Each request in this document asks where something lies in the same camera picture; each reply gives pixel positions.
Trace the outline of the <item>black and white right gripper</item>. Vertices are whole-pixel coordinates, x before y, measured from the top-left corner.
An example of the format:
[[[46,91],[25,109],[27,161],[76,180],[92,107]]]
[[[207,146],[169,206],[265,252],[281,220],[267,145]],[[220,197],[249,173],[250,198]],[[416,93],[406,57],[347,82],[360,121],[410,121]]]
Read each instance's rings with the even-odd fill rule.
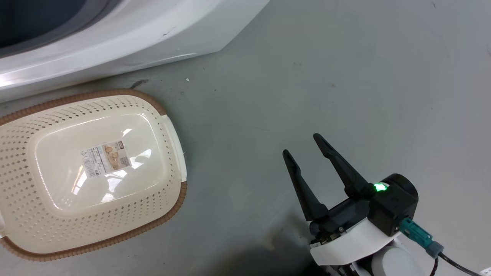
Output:
[[[346,199],[329,209],[320,203],[302,177],[297,162],[285,149],[282,153],[309,231],[310,254],[319,266],[342,266],[377,253],[400,233],[388,236],[367,219],[373,184],[368,183],[319,133],[314,133],[322,155],[333,164],[344,184]]]

